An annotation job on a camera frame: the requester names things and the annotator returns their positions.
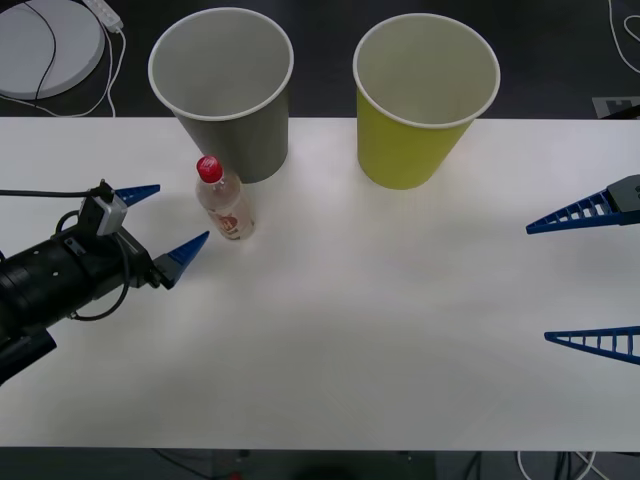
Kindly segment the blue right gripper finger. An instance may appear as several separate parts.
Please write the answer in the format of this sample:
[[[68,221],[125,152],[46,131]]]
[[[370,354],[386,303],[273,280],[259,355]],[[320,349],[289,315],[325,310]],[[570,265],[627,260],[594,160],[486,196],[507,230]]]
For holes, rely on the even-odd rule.
[[[557,345],[599,357],[633,365],[639,364],[638,326],[549,331],[544,333],[544,339]]]
[[[639,223],[639,175],[569,204],[526,226],[528,235]]]

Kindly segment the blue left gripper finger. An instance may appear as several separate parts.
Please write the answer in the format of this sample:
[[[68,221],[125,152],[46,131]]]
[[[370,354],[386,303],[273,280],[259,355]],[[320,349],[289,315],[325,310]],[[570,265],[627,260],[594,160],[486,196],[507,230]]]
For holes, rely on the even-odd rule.
[[[165,289],[171,290],[177,284],[208,240],[209,234],[209,231],[205,231],[153,260],[156,276]]]
[[[159,184],[126,187],[114,191],[114,204],[118,209],[128,209],[160,191]]]

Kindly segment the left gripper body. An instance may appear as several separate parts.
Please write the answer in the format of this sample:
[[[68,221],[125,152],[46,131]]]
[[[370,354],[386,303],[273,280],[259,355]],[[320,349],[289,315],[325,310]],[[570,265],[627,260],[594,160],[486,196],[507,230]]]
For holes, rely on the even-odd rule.
[[[150,284],[160,286],[151,273],[153,261],[148,251],[124,227],[113,237],[94,236],[76,227],[62,231],[62,241],[76,257],[84,283],[90,288],[88,298],[97,300],[124,285],[125,265],[128,264],[128,284],[141,288]]]

